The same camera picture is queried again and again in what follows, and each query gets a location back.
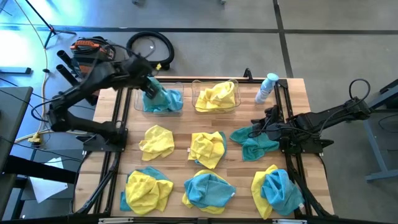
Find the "blue microfiber towel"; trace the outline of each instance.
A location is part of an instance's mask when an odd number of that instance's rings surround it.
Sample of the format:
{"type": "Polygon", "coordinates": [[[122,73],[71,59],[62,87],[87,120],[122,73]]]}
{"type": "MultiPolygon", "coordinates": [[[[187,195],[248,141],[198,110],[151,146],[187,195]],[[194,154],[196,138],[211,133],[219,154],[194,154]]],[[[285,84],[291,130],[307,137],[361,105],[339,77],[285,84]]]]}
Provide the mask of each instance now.
{"type": "Polygon", "coordinates": [[[261,197],[266,198],[279,215],[289,215],[304,203],[301,191],[283,169],[274,170],[266,175],[261,187],[261,197]]]}
{"type": "Polygon", "coordinates": [[[165,90],[154,77],[149,77],[152,84],[158,89],[158,93],[153,99],[149,99],[146,94],[142,95],[145,112],[168,112],[179,111],[182,109],[183,101],[181,92],[178,90],[165,90]]]}
{"type": "MultiPolygon", "coordinates": [[[[159,170],[157,170],[151,166],[147,166],[147,167],[145,167],[145,169],[138,169],[137,171],[142,172],[143,174],[149,175],[157,180],[169,180],[159,170]]],[[[127,175],[126,183],[129,181],[129,176],[131,175],[131,173],[129,175],[127,175]]],[[[124,192],[124,190],[122,192],[120,192],[120,211],[125,211],[125,212],[131,211],[130,206],[126,202],[126,193],[124,192]]]]}
{"type": "MultiPolygon", "coordinates": [[[[225,136],[225,133],[222,132],[222,131],[219,131],[219,134],[221,135],[221,137],[223,137],[223,145],[224,145],[224,150],[225,150],[225,152],[224,152],[223,156],[221,156],[221,158],[224,158],[225,155],[226,155],[226,136],[225,136]]],[[[204,166],[204,165],[201,164],[201,163],[199,162],[199,160],[197,160],[197,159],[195,159],[195,163],[198,164],[198,165],[204,166]]]]}
{"type": "Polygon", "coordinates": [[[184,182],[189,201],[198,208],[225,207],[236,188],[213,174],[200,174],[184,182]]]}
{"type": "Polygon", "coordinates": [[[256,161],[263,157],[266,152],[278,150],[279,142],[271,141],[266,133],[249,138],[248,134],[253,131],[253,126],[234,131],[229,138],[242,146],[242,157],[244,161],[256,161]]]}

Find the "gray floor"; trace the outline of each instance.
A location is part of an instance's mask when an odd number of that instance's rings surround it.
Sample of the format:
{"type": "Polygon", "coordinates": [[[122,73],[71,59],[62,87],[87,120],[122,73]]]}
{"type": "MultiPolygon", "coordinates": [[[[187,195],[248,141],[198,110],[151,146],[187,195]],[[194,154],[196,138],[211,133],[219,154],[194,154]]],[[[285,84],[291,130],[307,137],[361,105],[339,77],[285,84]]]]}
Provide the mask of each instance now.
{"type": "MultiPolygon", "coordinates": [[[[39,18],[20,1],[33,23],[39,18]]],[[[256,28],[275,29],[272,0],[228,0],[225,8],[216,0],[146,0],[142,7],[130,1],[112,0],[52,0],[33,1],[35,7],[51,23],[61,26],[95,27],[178,27],[178,28],[256,28]]],[[[280,9],[286,29],[398,29],[397,1],[393,0],[280,0],[280,9]]],[[[4,8],[12,14],[0,13],[0,22],[26,24],[27,21],[12,1],[4,8]]],[[[40,32],[42,38],[47,33],[40,32]]],[[[102,35],[124,45],[133,35],[129,32],[80,32],[77,36],[102,35]]],[[[172,69],[163,75],[217,75],[240,76],[246,67],[253,75],[263,77],[276,72],[286,77],[278,34],[216,34],[165,33],[173,43],[176,56],[172,69]]],[[[22,31],[0,30],[0,39],[11,55],[0,55],[0,65],[30,66],[32,75],[2,75],[19,85],[34,87],[40,93],[44,53],[38,39],[29,27],[22,31]]],[[[295,78],[304,78],[311,109],[320,111],[339,105],[349,99],[348,85],[355,78],[365,78],[372,85],[370,101],[378,90],[398,78],[398,35],[295,35],[287,34],[287,46],[295,78]]],[[[60,49],[68,49],[75,36],[60,34],[50,41],[49,69],[54,71],[61,61],[55,56],[60,49]]],[[[154,58],[163,57],[165,47],[157,44],[154,58]]],[[[47,97],[68,88],[69,84],[57,73],[51,75],[46,87],[47,97]]],[[[354,87],[354,95],[363,96],[364,85],[354,87]]],[[[32,97],[31,103],[40,99],[32,97]]],[[[79,116],[92,117],[93,112],[74,108],[79,116]]],[[[19,136],[37,129],[38,122],[26,115],[19,136]]],[[[343,123],[325,130],[324,138],[333,139],[334,145],[325,149],[328,184],[335,213],[344,218],[379,222],[398,221],[398,178],[366,183],[364,176],[378,172],[362,122],[343,123]]],[[[73,136],[54,135],[48,148],[79,149],[71,143],[73,136]]],[[[13,153],[28,156],[25,149],[13,153]]],[[[31,203],[24,208],[27,217],[67,213],[68,200],[58,200],[60,210],[46,211],[46,204],[31,203]]]]}

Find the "folded cloth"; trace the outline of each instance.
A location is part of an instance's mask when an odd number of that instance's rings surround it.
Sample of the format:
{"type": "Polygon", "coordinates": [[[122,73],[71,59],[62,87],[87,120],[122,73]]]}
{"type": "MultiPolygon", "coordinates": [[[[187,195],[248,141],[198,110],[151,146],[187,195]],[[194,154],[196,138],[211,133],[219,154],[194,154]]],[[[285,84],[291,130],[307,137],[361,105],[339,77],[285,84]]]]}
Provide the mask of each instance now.
{"type": "Polygon", "coordinates": [[[195,109],[199,112],[231,110],[235,107],[234,88],[233,82],[223,82],[213,88],[201,90],[195,109]]]}
{"type": "MultiPolygon", "coordinates": [[[[224,154],[223,154],[223,156],[221,156],[221,158],[224,158],[225,155],[226,155],[226,136],[225,136],[225,133],[222,132],[222,131],[219,131],[219,134],[221,135],[221,137],[223,137],[224,154]]],[[[198,165],[203,166],[203,164],[201,164],[201,163],[199,162],[199,160],[197,160],[197,159],[195,160],[195,163],[198,164],[198,165]]]]}
{"type": "Polygon", "coordinates": [[[266,152],[278,150],[279,142],[271,141],[266,133],[249,138],[248,134],[253,131],[253,126],[235,130],[229,138],[242,146],[242,157],[244,161],[256,161],[263,157],[266,152]]]}
{"type": "Polygon", "coordinates": [[[209,169],[214,169],[225,152],[223,137],[217,131],[193,133],[188,160],[197,160],[209,169]]]}
{"type": "Polygon", "coordinates": [[[158,156],[164,158],[174,151],[173,133],[155,125],[145,132],[145,139],[139,143],[139,149],[143,151],[143,161],[149,161],[158,156]]]}
{"type": "Polygon", "coordinates": [[[165,90],[156,78],[149,77],[149,79],[155,85],[158,92],[153,99],[148,98],[146,94],[142,95],[145,112],[168,112],[182,109],[183,100],[181,91],[165,90]]]}
{"type": "Polygon", "coordinates": [[[283,169],[266,175],[261,187],[261,197],[266,198],[279,215],[289,215],[304,203],[303,195],[283,169]]]}
{"type": "Polygon", "coordinates": [[[188,208],[198,207],[203,212],[221,214],[236,188],[210,170],[201,170],[184,183],[182,203],[188,208]]]}
{"type": "MultiPolygon", "coordinates": [[[[160,178],[164,176],[152,167],[145,168],[144,172],[160,178]]],[[[158,180],[135,170],[127,178],[125,192],[121,194],[121,210],[128,211],[125,207],[127,204],[138,215],[145,215],[153,209],[163,212],[172,189],[173,183],[168,179],[158,180]]]]}
{"type": "Polygon", "coordinates": [[[253,195],[254,203],[256,204],[257,210],[259,211],[263,219],[267,219],[272,212],[272,207],[266,198],[261,197],[262,185],[266,179],[266,175],[272,171],[278,169],[277,166],[272,165],[264,171],[256,172],[254,175],[253,182],[251,184],[251,193],[253,195]]]}
{"type": "MultiPolygon", "coordinates": [[[[151,167],[151,166],[147,166],[145,169],[137,169],[137,171],[142,172],[143,174],[149,175],[153,178],[155,178],[156,180],[168,180],[170,181],[165,175],[163,175],[159,170],[151,167]]],[[[132,174],[132,172],[127,175],[127,179],[126,179],[126,183],[128,183],[129,181],[129,177],[132,174]]],[[[160,201],[160,203],[163,205],[167,203],[167,199],[162,199],[160,201]]],[[[126,193],[123,190],[120,193],[120,211],[125,211],[125,212],[130,212],[131,208],[130,206],[127,204],[126,202],[126,193]]]]}

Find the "wooden table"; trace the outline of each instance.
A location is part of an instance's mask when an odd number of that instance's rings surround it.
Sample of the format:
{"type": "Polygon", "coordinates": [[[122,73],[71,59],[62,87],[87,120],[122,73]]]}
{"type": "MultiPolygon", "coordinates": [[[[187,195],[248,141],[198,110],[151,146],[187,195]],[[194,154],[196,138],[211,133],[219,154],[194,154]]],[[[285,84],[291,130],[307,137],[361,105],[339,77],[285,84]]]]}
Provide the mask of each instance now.
{"type": "MultiPolygon", "coordinates": [[[[300,78],[287,79],[290,98],[294,114],[310,111],[310,105],[305,90],[304,80],[300,78]]],[[[159,116],[143,113],[134,109],[134,94],[131,99],[127,128],[129,138],[126,150],[122,153],[119,166],[118,180],[111,215],[136,216],[134,212],[122,212],[119,209],[120,192],[125,188],[127,175],[134,169],[153,166],[165,174],[173,183],[174,188],[170,194],[165,211],[154,210],[147,217],[219,217],[219,218],[260,218],[251,194],[251,183],[256,171],[264,171],[275,164],[278,168],[286,169],[284,155],[280,151],[267,153],[263,158],[254,162],[243,162],[241,146],[228,139],[228,153],[221,159],[213,171],[222,176],[231,185],[236,187],[236,195],[228,202],[226,210],[221,215],[212,215],[201,212],[198,208],[187,208],[182,202],[184,194],[183,183],[192,178],[203,167],[196,165],[194,161],[188,161],[187,148],[190,147],[191,133],[224,131],[229,136],[234,130],[250,126],[251,119],[260,119],[265,116],[264,109],[276,104],[272,93],[264,105],[255,105],[254,97],[260,84],[239,84],[241,93],[241,105],[230,114],[197,114],[192,106],[191,84],[184,84],[184,106],[181,116],[159,116]],[[144,139],[144,133],[153,125],[158,124],[173,132],[175,149],[166,158],[158,157],[152,161],[142,161],[142,152],[138,144],[144,139]]],[[[282,104],[285,105],[281,91],[282,104]]],[[[110,121],[113,113],[116,92],[112,89],[101,90],[94,120],[98,122],[110,121]]],[[[78,183],[76,186],[75,210],[82,207],[93,193],[100,179],[103,152],[94,152],[82,165],[78,183]]],[[[313,154],[303,154],[303,165],[308,188],[322,204],[323,208],[333,213],[330,200],[328,183],[321,160],[313,154]]],[[[105,188],[102,207],[106,203],[108,188],[105,188]]],[[[270,218],[280,218],[276,212],[272,212],[270,218]]]]}

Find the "coiled black hose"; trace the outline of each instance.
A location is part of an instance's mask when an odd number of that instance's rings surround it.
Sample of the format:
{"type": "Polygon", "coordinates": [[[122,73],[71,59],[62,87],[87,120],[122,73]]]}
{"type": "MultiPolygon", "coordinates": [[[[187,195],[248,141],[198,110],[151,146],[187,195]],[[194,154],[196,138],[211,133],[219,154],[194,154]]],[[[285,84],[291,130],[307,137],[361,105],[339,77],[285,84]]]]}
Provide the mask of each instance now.
{"type": "Polygon", "coordinates": [[[174,48],[172,43],[168,40],[167,37],[165,37],[163,34],[158,33],[158,32],[153,32],[153,31],[142,31],[139,33],[134,34],[128,41],[126,44],[126,48],[127,49],[131,49],[133,43],[142,37],[155,37],[160,39],[167,47],[167,49],[169,50],[169,56],[165,59],[165,60],[161,60],[161,61],[150,61],[150,65],[152,66],[152,68],[156,68],[156,66],[158,64],[160,64],[162,66],[162,69],[164,70],[168,70],[170,68],[170,63],[173,61],[174,59],[174,48]]]}

